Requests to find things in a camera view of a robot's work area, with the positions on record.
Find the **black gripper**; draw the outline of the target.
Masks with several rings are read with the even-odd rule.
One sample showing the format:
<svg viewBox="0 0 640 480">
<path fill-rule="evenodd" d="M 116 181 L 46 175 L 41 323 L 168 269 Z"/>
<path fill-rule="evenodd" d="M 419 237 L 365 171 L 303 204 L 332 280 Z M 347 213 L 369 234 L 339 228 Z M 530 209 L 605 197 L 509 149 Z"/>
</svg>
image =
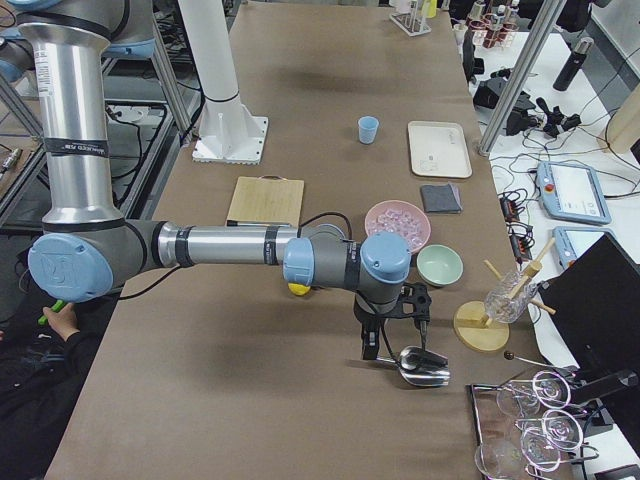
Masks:
<svg viewBox="0 0 640 480">
<path fill-rule="evenodd" d="M 415 325 L 428 325 L 430 316 L 431 297 L 428 287 L 422 282 L 404 282 L 398 295 L 386 303 L 374 303 L 366 299 L 359 292 L 354 300 L 354 314 L 362 322 L 361 358 L 376 360 L 380 349 L 380 322 L 378 319 L 412 319 Z"/>
</svg>

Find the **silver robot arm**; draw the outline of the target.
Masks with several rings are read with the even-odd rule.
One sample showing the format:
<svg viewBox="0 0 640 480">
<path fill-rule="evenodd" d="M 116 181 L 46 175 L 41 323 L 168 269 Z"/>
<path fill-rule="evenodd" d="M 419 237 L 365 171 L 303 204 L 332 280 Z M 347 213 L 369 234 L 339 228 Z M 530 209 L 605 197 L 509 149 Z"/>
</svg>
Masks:
<svg viewBox="0 0 640 480">
<path fill-rule="evenodd" d="M 128 220 L 116 208 L 101 60 L 149 57 L 148 1 L 18 1 L 16 23 L 33 50 L 51 208 L 31 247 L 32 278 L 50 296 L 85 302 L 149 270 L 197 264 L 279 265 L 286 281 L 351 291 L 362 356 L 377 357 L 390 319 L 429 320 L 430 298 L 407 277 L 407 242 L 382 232 L 363 242 L 333 227 L 178 226 Z"/>
</svg>

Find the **person hand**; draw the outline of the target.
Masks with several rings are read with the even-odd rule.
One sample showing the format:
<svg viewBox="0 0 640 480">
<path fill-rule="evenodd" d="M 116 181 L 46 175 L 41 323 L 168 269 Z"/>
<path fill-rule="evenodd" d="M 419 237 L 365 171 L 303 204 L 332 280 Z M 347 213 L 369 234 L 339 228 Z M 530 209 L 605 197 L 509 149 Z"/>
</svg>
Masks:
<svg viewBox="0 0 640 480">
<path fill-rule="evenodd" d="M 72 335 L 79 332 L 74 307 L 73 303 L 69 303 L 58 312 L 51 307 L 43 308 L 43 315 L 48 324 L 63 341 L 67 341 Z"/>
</svg>

